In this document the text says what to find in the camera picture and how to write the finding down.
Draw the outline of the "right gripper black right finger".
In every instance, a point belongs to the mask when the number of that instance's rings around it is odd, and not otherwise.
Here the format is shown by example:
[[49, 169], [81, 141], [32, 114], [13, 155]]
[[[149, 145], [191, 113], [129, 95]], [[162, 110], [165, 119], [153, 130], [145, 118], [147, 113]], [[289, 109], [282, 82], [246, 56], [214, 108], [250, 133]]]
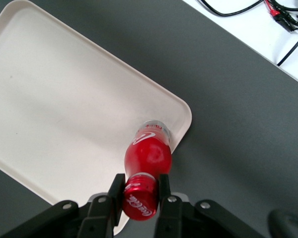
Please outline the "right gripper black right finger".
[[155, 238], [192, 238], [194, 207], [170, 191], [167, 174], [159, 176], [159, 216], [155, 225]]

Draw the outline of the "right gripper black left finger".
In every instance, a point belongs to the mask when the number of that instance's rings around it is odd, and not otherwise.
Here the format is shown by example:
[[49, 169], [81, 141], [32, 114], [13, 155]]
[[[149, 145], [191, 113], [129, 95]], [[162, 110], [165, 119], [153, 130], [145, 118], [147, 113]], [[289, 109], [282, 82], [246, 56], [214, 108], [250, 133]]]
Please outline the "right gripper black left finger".
[[79, 238], [112, 238], [122, 214], [125, 175], [116, 174], [108, 192], [87, 203], [87, 215], [79, 227]]

